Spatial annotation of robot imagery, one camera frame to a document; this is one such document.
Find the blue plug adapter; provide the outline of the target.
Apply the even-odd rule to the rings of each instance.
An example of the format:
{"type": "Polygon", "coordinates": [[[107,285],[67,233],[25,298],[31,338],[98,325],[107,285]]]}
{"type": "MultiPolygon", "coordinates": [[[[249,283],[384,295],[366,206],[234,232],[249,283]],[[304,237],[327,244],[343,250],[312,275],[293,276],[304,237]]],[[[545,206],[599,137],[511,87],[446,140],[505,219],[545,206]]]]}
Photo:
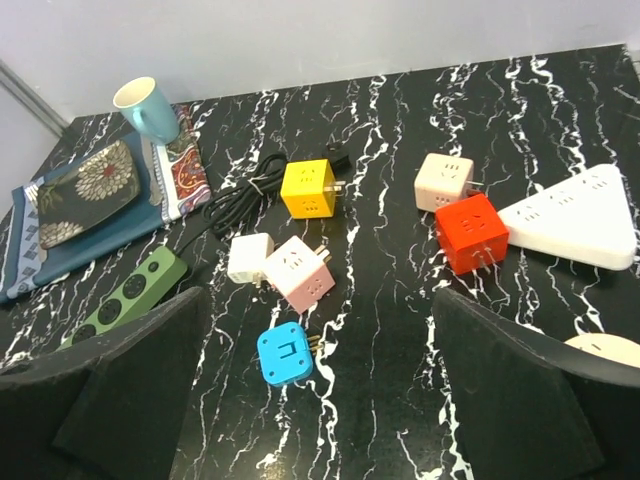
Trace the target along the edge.
{"type": "Polygon", "coordinates": [[[296,322],[265,330],[257,340],[264,380],[281,387],[307,378],[313,371],[312,355],[320,348],[320,335],[308,336],[296,322]]]}

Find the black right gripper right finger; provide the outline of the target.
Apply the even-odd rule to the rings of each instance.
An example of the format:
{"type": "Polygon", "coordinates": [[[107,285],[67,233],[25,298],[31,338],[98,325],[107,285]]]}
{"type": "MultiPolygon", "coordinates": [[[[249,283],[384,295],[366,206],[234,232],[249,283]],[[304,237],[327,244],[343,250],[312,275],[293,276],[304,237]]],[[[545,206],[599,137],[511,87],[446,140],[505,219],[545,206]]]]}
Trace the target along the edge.
{"type": "Polygon", "coordinates": [[[475,478],[638,478],[639,368],[453,290],[436,294],[432,312],[475,478]]]}

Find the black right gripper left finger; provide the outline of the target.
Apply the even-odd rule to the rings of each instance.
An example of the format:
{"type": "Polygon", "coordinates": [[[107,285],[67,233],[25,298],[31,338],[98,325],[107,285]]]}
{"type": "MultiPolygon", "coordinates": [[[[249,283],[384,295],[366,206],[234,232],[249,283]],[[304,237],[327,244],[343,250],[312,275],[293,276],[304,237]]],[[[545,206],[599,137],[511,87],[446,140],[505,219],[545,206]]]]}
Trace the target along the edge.
{"type": "Polygon", "coordinates": [[[192,287],[1,372],[4,479],[166,479],[209,318],[192,287]]]}

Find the pink cube socket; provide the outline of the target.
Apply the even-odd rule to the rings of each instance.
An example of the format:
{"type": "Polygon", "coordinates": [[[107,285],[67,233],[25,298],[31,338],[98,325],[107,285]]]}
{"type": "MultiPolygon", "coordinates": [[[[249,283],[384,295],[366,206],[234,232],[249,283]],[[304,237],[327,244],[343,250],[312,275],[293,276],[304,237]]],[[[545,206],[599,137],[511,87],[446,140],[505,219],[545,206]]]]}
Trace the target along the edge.
{"type": "Polygon", "coordinates": [[[266,258],[262,271],[289,305],[303,314],[335,286],[329,259],[324,245],[312,249],[294,235],[266,258]]]}

